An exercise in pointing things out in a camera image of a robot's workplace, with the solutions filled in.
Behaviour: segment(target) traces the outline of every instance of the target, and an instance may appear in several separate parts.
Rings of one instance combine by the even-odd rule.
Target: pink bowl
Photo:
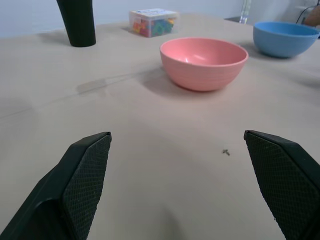
[[[187,37],[160,47],[163,67],[177,85],[194,91],[212,91],[232,82],[245,65],[248,52],[233,43]]]

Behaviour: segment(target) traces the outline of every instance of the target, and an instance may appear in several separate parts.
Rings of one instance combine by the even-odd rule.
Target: black cylindrical object
[[[57,0],[70,44],[89,47],[96,44],[92,0]]]

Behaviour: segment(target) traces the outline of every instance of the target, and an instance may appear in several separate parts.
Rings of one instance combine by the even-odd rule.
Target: bowl rim
[[[305,29],[310,29],[313,30],[315,32],[315,34],[308,34],[308,35],[297,35],[297,34],[288,34],[288,33],[278,33],[278,32],[274,32],[274,31],[268,31],[268,30],[264,30],[258,27],[259,24],[282,24],[282,25],[295,25],[298,26],[299,28],[305,28]],[[270,33],[270,34],[275,34],[275,35],[280,35],[280,36],[286,36],[286,37],[297,37],[297,38],[310,38],[310,37],[315,37],[315,36],[319,36],[320,32],[311,26],[306,26],[306,25],[302,25],[302,24],[298,24],[298,23],[293,23],[293,22],[285,22],[285,21],[259,21],[256,22],[253,27],[255,29],[258,29],[260,31],[264,31],[266,33]]]
[[[198,39],[198,40],[213,40],[213,41],[218,41],[218,42],[223,42],[223,43],[227,43],[227,44],[230,44],[230,45],[233,45],[233,46],[236,46],[238,48],[240,48],[241,50],[244,51],[245,53],[245,58],[242,59],[241,61],[237,61],[237,62],[233,62],[233,63],[229,63],[229,64],[195,64],[195,63],[191,63],[191,62],[185,62],[185,61],[181,61],[181,60],[178,60],[178,59],[174,59],[173,57],[171,56],[168,56],[167,54],[165,54],[163,51],[162,51],[162,48],[165,44],[167,43],[170,43],[170,42],[174,42],[174,41],[177,41],[177,40],[182,40],[182,39]],[[217,38],[210,38],[210,37],[179,37],[179,38],[175,38],[175,39],[171,39],[169,41],[166,41],[164,42],[163,44],[161,44],[160,46],[160,53],[164,56],[166,56],[167,58],[170,58],[174,61],[177,61],[179,63],[182,63],[182,64],[186,64],[186,65],[192,65],[192,66],[197,66],[197,67],[204,67],[204,68],[221,68],[221,67],[231,67],[231,66],[235,66],[235,65],[239,65],[241,63],[244,63],[245,61],[248,60],[249,58],[249,53],[248,51],[238,45],[238,44],[235,44],[235,43],[232,43],[232,42],[229,42],[229,41],[225,41],[225,40],[221,40],[221,39],[217,39]]]

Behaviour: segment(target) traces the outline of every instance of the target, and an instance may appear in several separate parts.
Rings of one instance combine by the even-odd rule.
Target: small screw
[[[228,149],[223,149],[223,150],[222,150],[222,153],[223,153],[223,154],[227,154],[228,156],[230,156],[230,153],[229,153]]]

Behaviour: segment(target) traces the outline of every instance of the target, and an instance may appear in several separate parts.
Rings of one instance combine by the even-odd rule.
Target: blue bowl
[[[277,58],[302,54],[318,37],[315,28],[289,22],[258,22],[253,27],[255,46],[262,53]]]

